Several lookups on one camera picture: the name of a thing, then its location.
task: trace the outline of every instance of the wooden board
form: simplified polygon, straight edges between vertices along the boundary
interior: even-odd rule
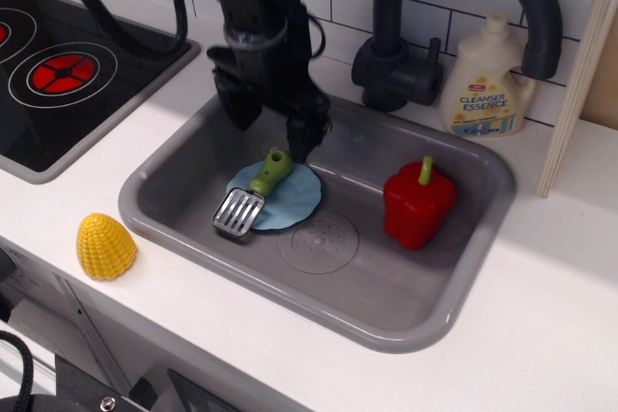
[[[609,30],[581,118],[618,129],[618,14]]]
[[[618,0],[593,0],[590,15],[567,82],[558,121],[551,134],[546,162],[537,185],[537,195],[546,198],[553,186],[577,121],[588,97],[597,65],[609,36]]]

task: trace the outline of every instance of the faucet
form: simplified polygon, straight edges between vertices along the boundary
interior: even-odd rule
[[[351,77],[362,86],[363,103],[395,111],[408,100],[425,105],[437,97],[443,68],[437,61],[440,40],[432,38],[427,60],[411,56],[401,38],[404,0],[374,0],[374,35],[356,53]],[[562,14],[558,0],[519,0],[528,22],[528,43],[521,73],[549,79],[558,68],[562,44]]]

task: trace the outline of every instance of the spatula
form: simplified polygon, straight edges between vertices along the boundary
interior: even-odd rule
[[[271,151],[260,174],[249,183],[249,190],[233,188],[212,217],[212,224],[233,236],[246,235],[266,203],[272,189],[294,167],[292,159],[283,151]]]

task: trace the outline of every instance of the black stovetop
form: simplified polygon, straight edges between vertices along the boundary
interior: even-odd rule
[[[172,37],[121,21],[150,46]],[[86,9],[0,0],[0,168],[33,183],[58,176],[199,53],[146,61],[123,51]]]

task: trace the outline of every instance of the sink drain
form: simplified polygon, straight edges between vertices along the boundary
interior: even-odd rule
[[[358,250],[356,227],[340,214],[320,211],[299,226],[282,233],[279,250],[293,267],[310,274],[341,269]]]

